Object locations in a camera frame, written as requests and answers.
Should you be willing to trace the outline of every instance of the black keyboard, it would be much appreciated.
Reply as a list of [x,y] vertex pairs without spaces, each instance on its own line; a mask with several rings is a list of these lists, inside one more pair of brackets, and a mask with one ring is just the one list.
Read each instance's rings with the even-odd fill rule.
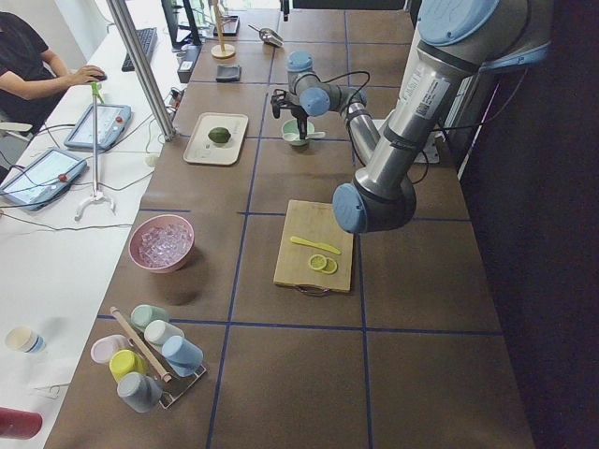
[[[156,33],[155,28],[142,28],[140,30],[135,30],[138,34],[139,43],[141,44],[141,48],[145,53],[148,61],[152,59],[153,48],[156,46],[156,40],[158,39],[158,34]],[[131,61],[131,57],[127,54],[123,61],[123,66],[121,67],[123,72],[132,72],[135,70],[133,67],[133,61]]]

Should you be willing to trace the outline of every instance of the yellow knife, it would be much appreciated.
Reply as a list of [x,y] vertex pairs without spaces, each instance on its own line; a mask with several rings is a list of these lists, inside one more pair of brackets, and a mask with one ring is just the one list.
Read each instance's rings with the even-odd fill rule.
[[332,245],[329,245],[328,243],[309,241],[309,240],[302,239],[301,237],[296,237],[296,236],[291,236],[290,240],[292,243],[297,243],[298,245],[312,246],[313,248],[318,248],[319,250],[328,251],[333,254],[337,254],[337,255],[341,254],[340,250],[338,250],[337,248],[335,248]]

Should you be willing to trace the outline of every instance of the bowl of ice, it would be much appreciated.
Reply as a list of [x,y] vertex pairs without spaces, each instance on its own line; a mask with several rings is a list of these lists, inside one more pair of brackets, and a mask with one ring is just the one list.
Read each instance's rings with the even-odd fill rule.
[[152,273],[181,268],[194,247],[194,228],[179,215],[158,215],[142,223],[129,240],[129,255]]

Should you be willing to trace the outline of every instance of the white tray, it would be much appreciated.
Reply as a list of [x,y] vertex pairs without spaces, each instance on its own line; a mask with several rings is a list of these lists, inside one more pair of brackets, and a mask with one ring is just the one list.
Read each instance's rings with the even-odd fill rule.
[[[205,112],[197,118],[183,160],[188,164],[231,166],[240,157],[241,144],[247,128],[248,118],[242,114]],[[211,129],[223,126],[231,133],[227,143],[214,143],[208,138]]]

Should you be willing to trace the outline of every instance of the lime slice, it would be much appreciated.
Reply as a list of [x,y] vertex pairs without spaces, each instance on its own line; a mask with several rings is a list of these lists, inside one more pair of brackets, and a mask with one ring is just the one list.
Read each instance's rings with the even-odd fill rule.
[[313,269],[314,271],[320,271],[323,268],[327,267],[327,257],[325,257],[322,254],[314,254],[312,257],[310,257],[310,259],[308,260],[308,265],[310,266],[311,269]]
[[323,274],[333,274],[335,271],[337,271],[337,262],[335,262],[334,259],[327,257],[327,264],[320,269],[320,272]]

